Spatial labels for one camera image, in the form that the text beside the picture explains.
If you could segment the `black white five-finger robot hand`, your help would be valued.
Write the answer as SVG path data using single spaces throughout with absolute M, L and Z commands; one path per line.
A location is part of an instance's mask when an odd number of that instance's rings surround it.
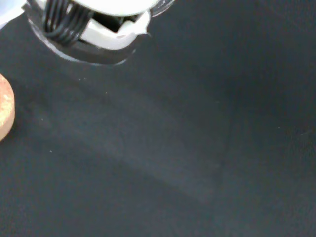
M 38 0 L 47 38 L 69 46 L 78 40 L 121 50 L 147 33 L 157 0 Z

